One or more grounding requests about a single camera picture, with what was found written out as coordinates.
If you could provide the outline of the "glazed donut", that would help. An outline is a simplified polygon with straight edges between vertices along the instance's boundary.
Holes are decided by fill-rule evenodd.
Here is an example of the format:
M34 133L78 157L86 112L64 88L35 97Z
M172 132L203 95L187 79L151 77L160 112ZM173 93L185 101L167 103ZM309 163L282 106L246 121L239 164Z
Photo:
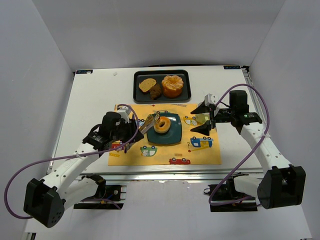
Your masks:
M154 131L158 134L165 134L171 127L171 120L166 116L160 116L159 121L154 125Z

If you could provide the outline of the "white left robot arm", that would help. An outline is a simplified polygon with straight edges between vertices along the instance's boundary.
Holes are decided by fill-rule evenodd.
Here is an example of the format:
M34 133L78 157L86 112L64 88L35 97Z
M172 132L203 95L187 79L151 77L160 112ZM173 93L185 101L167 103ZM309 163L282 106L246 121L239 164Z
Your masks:
M33 178L26 187L23 210L38 222L52 228L65 210L85 199L101 199L106 194L106 181L96 174L76 178L104 153L113 151L112 144L121 146L143 138L138 116L125 104L107 112L82 140L74 155L40 180Z

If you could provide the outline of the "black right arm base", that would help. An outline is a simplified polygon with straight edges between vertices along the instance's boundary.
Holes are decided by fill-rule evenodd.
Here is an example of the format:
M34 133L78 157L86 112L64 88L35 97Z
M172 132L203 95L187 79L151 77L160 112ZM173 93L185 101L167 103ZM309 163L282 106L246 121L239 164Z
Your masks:
M237 193L234 197L230 194L228 187L226 184L223 184L217 193L212 198L213 202L227 202L233 201L240 198L246 197L243 193ZM257 212L258 206L256 199L251 197L249 200L246 201L238 201L232 204L226 205L219 205L219 206L212 206L210 205L210 212L211 213L240 213L240 212Z

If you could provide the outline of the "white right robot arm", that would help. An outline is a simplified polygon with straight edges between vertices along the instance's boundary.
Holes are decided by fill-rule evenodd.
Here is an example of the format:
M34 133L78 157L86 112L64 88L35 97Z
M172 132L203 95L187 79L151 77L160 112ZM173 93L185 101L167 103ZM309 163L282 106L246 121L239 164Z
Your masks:
M306 172L294 166L278 150L267 136L267 125L256 112L249 111L248 95L244 90L231 90L227 108L219 108L215 96L208 94L192 114L204 114L204 123L191 129L208 136L217 123L231 123L239 135L249 144L249 157L255 155L263 178L258 179L232 170L212 190L211 206L236 204L251 198L258 200L265 209L297 206L302 203Z

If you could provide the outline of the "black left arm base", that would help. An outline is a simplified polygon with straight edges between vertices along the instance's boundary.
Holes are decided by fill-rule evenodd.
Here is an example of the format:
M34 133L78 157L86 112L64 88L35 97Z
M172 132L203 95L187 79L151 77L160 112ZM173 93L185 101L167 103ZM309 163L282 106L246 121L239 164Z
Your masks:
M102 176L96 174L82 176L81 179L94 180L98 188L95 195L75 204L73 206L75 210L121 210L123 208L127 193L125 185L108 185Z

